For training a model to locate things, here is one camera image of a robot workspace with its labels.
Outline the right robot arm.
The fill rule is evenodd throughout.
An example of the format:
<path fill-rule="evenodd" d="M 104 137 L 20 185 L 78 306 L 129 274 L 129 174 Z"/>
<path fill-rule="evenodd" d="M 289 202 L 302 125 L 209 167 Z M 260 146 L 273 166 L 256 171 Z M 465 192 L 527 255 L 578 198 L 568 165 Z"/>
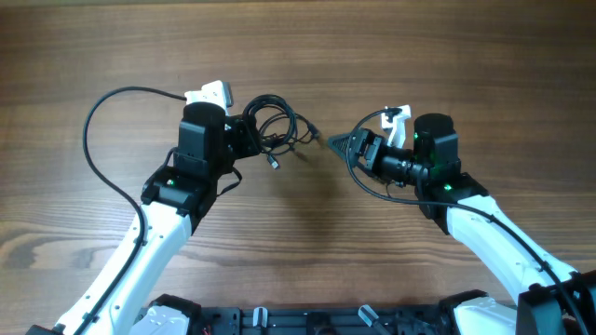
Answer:
<path fill-rule="evenodd" d="M 378 112 L 384 135 L 362 122 L 329 138 L 350 174 L 360 170 L 385 185 L 411 185 L 413 205 L 470 249 L 504 286 L 514 304 L 471 290 L 443 300 L 445 334 L 592 334 L 595 274 L 581 273 L 540 247 L 509 219 L 488 190 L 462 171 L 458 135 L 446 114 L 413 122 L 406 149 L 404 107 Z"/>

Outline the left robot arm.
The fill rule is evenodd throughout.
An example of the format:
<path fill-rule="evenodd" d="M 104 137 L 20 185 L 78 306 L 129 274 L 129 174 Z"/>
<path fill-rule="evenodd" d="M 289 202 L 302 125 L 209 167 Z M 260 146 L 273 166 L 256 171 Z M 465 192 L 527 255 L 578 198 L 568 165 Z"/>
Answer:
<path fill-rule="evenodd" d="M 230 116 L 224 104 L 193 102 L 183 109 L 171 165 L 142 188 L 137 215 L 121 244 L 52 334 L 189 334 L 200 305 L 162 295 L 142 305 L 170 259 L 195 232 L 219 196 L 218 180 L 239 158 L 260 152 L 251 114 Z"/>

